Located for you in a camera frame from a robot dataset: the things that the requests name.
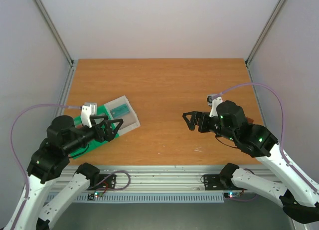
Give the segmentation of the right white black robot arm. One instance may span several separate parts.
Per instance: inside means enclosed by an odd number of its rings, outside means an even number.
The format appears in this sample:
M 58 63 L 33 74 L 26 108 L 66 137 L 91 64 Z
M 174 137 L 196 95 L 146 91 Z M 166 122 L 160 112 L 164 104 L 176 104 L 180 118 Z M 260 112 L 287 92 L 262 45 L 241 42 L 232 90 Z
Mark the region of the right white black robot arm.
M 318 222 L 319 185 L 280 149 L 278 139 L 266 127 L 250 123 L 243 108 L 232 101 L 212 108 L 211 113 L 183 113 L 189 130 L 212 132 L 216 138 L 232 141 L 237 149 L 262 163 L 279 179 L 278 183 L 272 182 L 227 163 L 219 173 L 221 185 L 227 190 L 239 188 L 263 196 L 301 224 Z

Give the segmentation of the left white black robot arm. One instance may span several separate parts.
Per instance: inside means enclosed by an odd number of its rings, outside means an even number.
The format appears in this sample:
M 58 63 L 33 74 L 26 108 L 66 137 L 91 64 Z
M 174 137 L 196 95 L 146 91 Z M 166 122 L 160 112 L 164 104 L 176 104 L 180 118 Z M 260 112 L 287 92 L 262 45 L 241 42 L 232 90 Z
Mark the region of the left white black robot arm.
M 101 119 L 91 127 L 76 128 L 72 117 L 56 117 L 47 128 L 47 137 L 32 155 L 27 168 L 26 184 L 16 209 L 6 224 L 6 230 L 50 230 L 79 194 L 99 186 L 100 170 L 84 163 L 78 167 L 71 181 L 50 202 L 46 202 L 52 187 L 69 164 L 69 155 L 97 142 L 112 141 L 123 124 L 122 119 Z

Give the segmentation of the brown leather card holder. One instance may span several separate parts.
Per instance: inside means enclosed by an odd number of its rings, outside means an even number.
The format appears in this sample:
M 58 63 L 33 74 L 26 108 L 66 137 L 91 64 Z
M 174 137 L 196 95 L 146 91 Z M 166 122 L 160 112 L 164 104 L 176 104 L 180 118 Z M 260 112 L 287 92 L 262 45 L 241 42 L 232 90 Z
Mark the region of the brown leather card holder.
M 247 120 L 247 122 L 249 123 L 249 124 L 253 124 L 254 123 L 254 120 L 253 119 L 251 119 L 251 118 L 246 118 L 246 120 Z

